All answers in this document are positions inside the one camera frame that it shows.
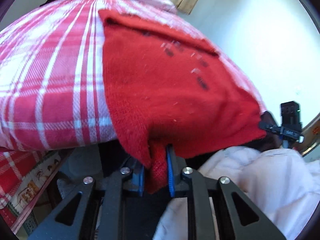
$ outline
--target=metal bolt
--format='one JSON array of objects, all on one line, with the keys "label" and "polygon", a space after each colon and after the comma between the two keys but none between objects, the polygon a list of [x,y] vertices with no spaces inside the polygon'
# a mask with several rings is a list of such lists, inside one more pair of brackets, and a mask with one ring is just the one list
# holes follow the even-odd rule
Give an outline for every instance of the metal bolt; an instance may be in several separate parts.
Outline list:
[{"label": "metal bolt", "polygon": [[90,184],[90,183],[92,183],[93,182],[93,177],[85,177],[84,179],[83,179],[83,183],[84,184]]},{"label": "metal bolt", "polygon": [[185,167],[185,168],[182,169],[182,172],[184,174],[191,174],[191,173],[193,173],[193,169],[190,168],[190,167]]},{"label": "metal bolt", "polygon": [[128,167],[123,167],[120,169],[120,172],[122,174],[129,174],[130,173],[130,169]]},{"label": "metal bolt", "polygon": [[221,177],[220,182],[222,184],[229,184],[230,183],[230,179],[228,177]]}]

